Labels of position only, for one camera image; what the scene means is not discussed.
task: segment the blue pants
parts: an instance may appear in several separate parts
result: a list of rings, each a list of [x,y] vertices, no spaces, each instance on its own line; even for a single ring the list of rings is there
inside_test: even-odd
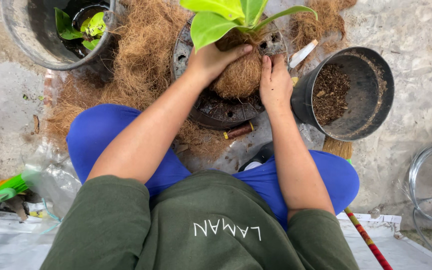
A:
[[[106,146],[140,113],[137,109],[123,105],[101,104],[83,111],[75,118],[66,142],[69,156],[82,184]],[[358,174],[349,162],[339,156],[321,151],[309,152],[326,185],[334,211],[338,214],[356,197],[360,186]],[[191,173],[188,169],[173,150],[169,149],[145,185],[149,195],[155,196],[189,175]],[[288,209],[279,189],[274,156],[259,167],[235,173],[233,176],[252,187],[286,229]]]

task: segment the wire coil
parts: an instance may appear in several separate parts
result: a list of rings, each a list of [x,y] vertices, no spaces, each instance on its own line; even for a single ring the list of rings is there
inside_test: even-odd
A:
[[[432,201],[432,198],[426,198],[426,199],[416,198],[416,178],[418,176],[418,172],[421,166],[429,156],[432,156],[432,144],[421,149],[414,157],[413,162],[411,163],[411,167],[409,168],[409,195],[411,201],[414,204],[414,210],[413,210],[414,227],[416,228],[417,234],[423,239],[423,241],[426,243],[426,245],[428,245],[428,247],[432,251],[432,245],[428,242],[428,240],[426,240],[426,237],[424,237],[423,232],[421,231],[421,229],[419,228],[416,222],[416,213],[419,213],[421,216],[425,217],[429,221],[432,221],[432,216],[425,213],[420,207],[421,203]]]

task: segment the black plastic pot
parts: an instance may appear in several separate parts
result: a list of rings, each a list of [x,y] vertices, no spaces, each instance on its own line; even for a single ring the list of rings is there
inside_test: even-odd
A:
[[[173,81],[178,79],[186,70],[188,59],[193,48],[190,30],[193,18],[181,29],[174,47],[173,59],[171,61],[171,77]],[[286,53],[286,45],[283,35],[278,28],[271,22],[268,24],[271,28],[266,38],[261,42],[259,51],[261,54],[273,55]],[[189,118],[199,125],[211,129],[227,129],[235,127],[247,120],[254,118],[256,115],[265,111],[261,103],[259,91],[256,91],[248,98],[225,99],[221,98],[215,91],[210,88],[204,89],[198,100],[191,108]]]
[[[320,126],[313,111],[313,86],[324,65],[336,64],[351,80],[341,118]],[[386,61],[372,49],[350,47],[326,58],[301,77],[293,88],[291,106],[296,116],[322,133],[341,141],[355,141],[375,132],[386,119],[394,98],[394,80]]]
[[[70,51],[58,35],[54,8],[72,18],[90,5],[108,6],[104,21],[108,30],[117,27],[117,15],[123,13],[119,0],[1,0],[3,23],[14,42],[36,64],[51,70],[71,70],[111,58],[114,34],[105,32],[99,44],[84,58]]]

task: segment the broom handle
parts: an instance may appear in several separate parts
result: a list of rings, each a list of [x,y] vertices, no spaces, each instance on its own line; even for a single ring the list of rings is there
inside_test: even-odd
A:
[[[366,242],[369,249],[371,250],[373,255],[376,257],[376,260],[378,260],[379,264],[381,264],[381,267],[384,270],[393,270],[393,268],[389,265],[388,261],[385,259],[385,257],[379,251],[378,247],[371,240],[371,237],[369,237],[368,233],[364,230],[363,226],[360,224],[358,219],[354,216],[353,212],[351,212],[350,208],[346,207],[346,209],[344,209],[344,212],[346,213],[347,217],[351,220],[354,227],[356,227],[356,230],[359,232],[359,234],[363,238],[364,242]]]

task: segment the green sweatshirt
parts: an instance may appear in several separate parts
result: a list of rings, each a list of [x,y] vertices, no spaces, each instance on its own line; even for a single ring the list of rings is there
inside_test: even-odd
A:
[[[285,232],[251,187],[203,170],[149,200],[134,179],[87,181],[41,269],[358,269],[336,217],[297,212]]]

